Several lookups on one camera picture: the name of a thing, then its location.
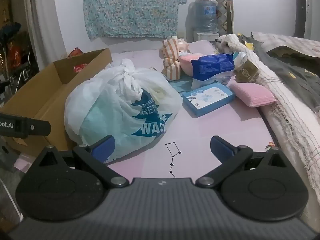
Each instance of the metal screw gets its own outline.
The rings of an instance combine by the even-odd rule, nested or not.
[[[204,185],[204,186],[210,186],[214,183],[214,179],[209,177],[201,177],[198,181],[201,185]]]
[[[111,179],[111,183],[114,184],[114,185],[123,185],[127,182],[126,178],[124,177],[113,177]]]

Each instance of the blue gripper pad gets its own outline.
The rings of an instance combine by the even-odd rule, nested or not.
[[[229,144],[219,136],[213,136],[210,141],[210,149],[217,159],[224,163],[236,154],[236,147]]]
[[[104,163],[114,152],[116,141],[113,136],[105,137],[94,145],[91,145],[91,155],[98,161]]]

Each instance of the white plastic bag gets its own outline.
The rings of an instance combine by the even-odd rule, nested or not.
[[[77,86],[65,105],[69,137],[92,145],[107,135],[115,151],[104,162],[133,152],[163,134],[182,105],[182,98],[157,71],[135,69],[131,60],[109,64]]]
[[[233,76],[233,70],[232,71],[226,71],[226,72],[221,72],[219,74],[216,74],[214,76],[212,76],[211,78],[208,78],[206,80],[197,80],[197,79],[193,79],[192,80],[192,85],[191,85],[191,89],[195,90],[198,89],[200,87],[204,87],[206,85],[210,85],[213,82],[220,82],[222,85],[227,85],[231,79],[231,77]]]

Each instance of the white box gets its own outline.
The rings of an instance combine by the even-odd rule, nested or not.
[[[216,41],[219,38],[219,33],[198,33],[193,32],[193,41]]]

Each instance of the bottle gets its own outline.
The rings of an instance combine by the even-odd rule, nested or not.
[[[217,33],[217,4],[211,0],[195,1],[195,30],[199,33]]]

